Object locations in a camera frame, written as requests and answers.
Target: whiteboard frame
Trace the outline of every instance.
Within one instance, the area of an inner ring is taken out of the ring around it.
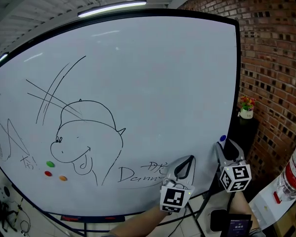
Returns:
[[[2,67],[6,62],[14,58],[15,56],[19,55],[20,53],[24,52],[25,50],[31,48],[34,45],[37,45],[47,39],[50,39],[54,36],[63,34],[68,31],[72,31],[74,29],[88,26],[88,25],[93,25],[97,23],[102,23],[102,22],[107,22],[107,21],[112,21],[112,20],[117,20],[117,19],[125,19],[125,18],[136,18],[136,17],[156,17],[156,16],[162,16],[162,17],[186,17],[186,18],[196,18],[196,19],[205,19],[205,20],[212,20],[212,21],[217,21],[221,23],[226,23],[235,26],[235,33],[236,33],[236,53],[237,53],[237,69],[236,69],[236,85],[235,85],[235,94],[234,94],[234,100],[233,100],[233,108],[232,108],[232,115],[230,117],[230,124],[229,124],[229,129],[228,129],[228,134],[227,138],[230,136],[230,127],[234,123],[234,121],[237,119],[236,115],[233,115],[236,111],[237,107],[237,100],[238,100],[238,93],[239,93],[239,85],[240,85],[240,66],[241,66],[241,50],[240,50],[240,27],[239,23],[237,20],[226,18],[226,17],[221,17],[209,13],[203,13],[203,12],[197,12],[197,11],[188,11],[188,10],[178,10],[178,9],[138,9],[138,10],[127,10],[127,11],[119,11],[119,12],[111,12],[99,16],[94,16],[94,17],[89,17],[85,19],[80,19],[68,24],[65,24],[63,26],[57,27],[53,30],[50,30],[46,33],[43,33],[32,40],[22,44],[15,50],[11,51],[8,56],[0,62],[0,67]],[[49,212],[41,210],[38,206],[36,206],[30,199],[28,199],[10,180],[10,178],[5,174],[7,179],[12,183],[13,188],[29,203],[31,204],[35,209],[37,209],[39,212],[43,213],[45,216],[48,218],[52,219],[53,221],[56,220],[56,222],[59,224],[59,220],[54,218],[53,216],[50,215]],[[195,195],[192,198],[196,198],[206,192],[200,193],[198,195]],[[129,215],[134,215],[138,214],[137,213],[131,213],[131,214],[123,214],[120,216],[129,216]],[[57,213],[52,213],[56,215],[62,215],[62,216],[72,216],[76,217],[74,215],[64,215],[64,214],[57,214]]]

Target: whiteboard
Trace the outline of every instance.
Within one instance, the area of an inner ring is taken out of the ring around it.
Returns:
[[[193,195],[214,177],[239,83],[236,23],[128,13],[59,28],[0,67],[0,167],[44,211],[146,210],[187,155]]]

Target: flower pot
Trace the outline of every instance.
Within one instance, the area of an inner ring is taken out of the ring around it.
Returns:
[[[243,119],[252,119],[252,118],[253,118],[253,110],[251,110],[251,111],[247,111],[247,110],[241,108],[240,116],[241,116]]]

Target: forearm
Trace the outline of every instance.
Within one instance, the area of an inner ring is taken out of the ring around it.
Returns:
[[[118,237],[147,236],[167,215],[168,212],[160,211],[159,206],[156,206],[125,221],[110,232]]]
[[[242,192],[236,192],[230,205],[230,213],[233,214],[251,214],[252,226],[251,229],[259,228],[257,218],[253,214],[245,196]]]

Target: water bottle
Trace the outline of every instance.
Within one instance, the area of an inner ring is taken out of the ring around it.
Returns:
[[[278,198],[282,201],[290,201],[296,198],[296,148],[279,177],[276,192]]]

